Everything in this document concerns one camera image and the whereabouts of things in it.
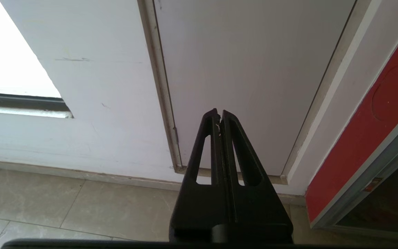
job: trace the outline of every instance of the scuff mark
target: scuff mark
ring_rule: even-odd
[[[151,222],[151,227],[150,227],[150,231],[152,231],[153,234],[156,236],[156,240],[159,240],[158,232],[155,231],[155,225],[156,225],[156,220],[158,219],[158,216],[159,216],[159,212],[157,211],[153,221]]]
[[[22,22],[25,24],[28,24],[29,22],[37,23],[37,24],[45,24],[46,23],[43,20],[39,20],[39,19],[24,19],[24,20],[22,20]]]
[[[105,108],[111,109],[109,106],[105,105],[104,103],[101,103],[101,104],[102,104],[102,106],[104,106]]]
[[[90,62],[92,60],[82,57],[81,59],[69,59],[62,57],[62,59],[55,59],[55,61],[69,61],[69,62]]]
[[[377,90],[379,90],[379,88],[380,88],[381,85],[382,85],[382,84],[380,84],[380,85],[377,86],[377,88],[376,88],[376,90],[374,91],[374,93],[373,93],[373,95],[372,95],[372,98],[371,98],[371,113],[372,113],[373,117],[374,117],[376,120],[378,120],[378,121],[383,121],[383,120],[381,120],[381,119],[379,119],[379,118],[377,117],[376,111],[374,110],[374,97],[376,96]]]
[[[173,210],[170,208],[169,203],[167,202],[167,200],[164,197],[164,194],[161,194],[162,200],[164,200],[165,204],[167,205],[167,208],[169,209],[170,212],[172,212]]]
[[[5,228],[4,228],[4,231],[0,234],[0,238],[1,237],[4,237],[4,235],[7,233],[7,231],[5,230]]]
[[[100,137],[98,131],[96,131],[95,127],[93,126],[93,123],[91,123],[91,125],[92,125],[93,130],[95,131],[96,135],[98,135],[98,137]]]

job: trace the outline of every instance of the door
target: door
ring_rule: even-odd
[[[235,114],[282,175],[354,0],[155,1],[182,164],[202,115]],[[201,167],[210,168],[206,143]]]

